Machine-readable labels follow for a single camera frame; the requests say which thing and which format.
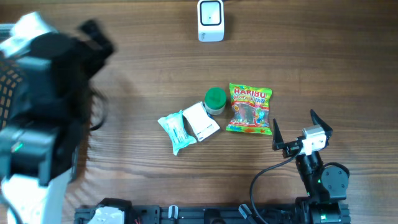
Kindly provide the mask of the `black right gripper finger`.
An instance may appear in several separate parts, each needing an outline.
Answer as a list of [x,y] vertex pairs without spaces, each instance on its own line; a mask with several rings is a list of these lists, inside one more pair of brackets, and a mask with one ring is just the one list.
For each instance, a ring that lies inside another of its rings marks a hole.
[[272,149],[274,151],[277,151],[283,149],[285,143],[280,133],[280,129],[276,119],[273,119],[273,124],[274,124],[274,130],[273,130],[274,135],[273,135]]
[[326,137],[332,136],[333,129],[326,124],[326,122],[324,122],[324,120],[322,120],[313,109],[310,110],[310,116],[314,125],[320,125],[323,128]]

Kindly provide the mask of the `Haribo gummy bag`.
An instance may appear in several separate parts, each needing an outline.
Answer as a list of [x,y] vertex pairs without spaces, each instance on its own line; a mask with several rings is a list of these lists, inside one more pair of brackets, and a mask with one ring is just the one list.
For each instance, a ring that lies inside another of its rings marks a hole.
[[226,130],[272,135],[268,119],[272,90],[230,83],[229,91],[234,115]]

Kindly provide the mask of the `green lid jar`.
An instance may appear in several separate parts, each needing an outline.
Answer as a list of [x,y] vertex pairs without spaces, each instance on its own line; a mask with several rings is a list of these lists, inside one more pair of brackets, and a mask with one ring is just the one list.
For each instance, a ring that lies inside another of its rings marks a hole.
[[210,88],[205,95],[204,101],[206,111],[211,115],[219,115],[224,111],[226,105],[226,93],[221,88]]

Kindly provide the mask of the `white snack packet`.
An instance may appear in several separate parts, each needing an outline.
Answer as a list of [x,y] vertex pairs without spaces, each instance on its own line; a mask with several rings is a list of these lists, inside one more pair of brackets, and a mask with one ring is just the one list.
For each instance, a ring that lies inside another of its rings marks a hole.
[[183,110],[183,116],[200,142],[220,129],[217,122],[206,112],[202,101]]

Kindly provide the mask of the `teal tissue packet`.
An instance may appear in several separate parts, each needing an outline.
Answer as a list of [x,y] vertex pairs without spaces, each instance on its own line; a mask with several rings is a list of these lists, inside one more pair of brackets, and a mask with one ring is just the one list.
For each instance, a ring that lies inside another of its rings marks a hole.
[[185,129],[182,110],[166,117],[159,118],[158,123],[169,135],[172,142],[173,154],[175,156],[178,155],[179,150],[197,142],[197,140],[193,136],[189,135]]

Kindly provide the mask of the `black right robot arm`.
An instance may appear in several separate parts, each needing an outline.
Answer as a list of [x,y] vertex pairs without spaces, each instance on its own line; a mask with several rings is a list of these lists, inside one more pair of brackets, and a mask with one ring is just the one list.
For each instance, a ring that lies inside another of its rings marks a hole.
[[329,145],[333,129],[314,110],[313,125],[302,130],[296,140],[285,142],[274,119],[272,149],[281,150],[285,159],[295,159],[296,168],[307,191],[306,197],[295,200],[294,219],[297,223],[347,224],[351,222],[346,200],[350,172],[337,162],[324,163],[320,151]]

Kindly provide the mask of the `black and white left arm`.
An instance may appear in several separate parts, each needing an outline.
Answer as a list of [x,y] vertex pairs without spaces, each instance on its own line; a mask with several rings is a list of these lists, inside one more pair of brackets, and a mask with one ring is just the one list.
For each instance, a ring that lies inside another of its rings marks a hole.
[[1,203],[9,223],[60,223],[67,185],[76,176],[90,131],[91,79],[114,52],[98,23],[85,40],[58,31],[1,53]]

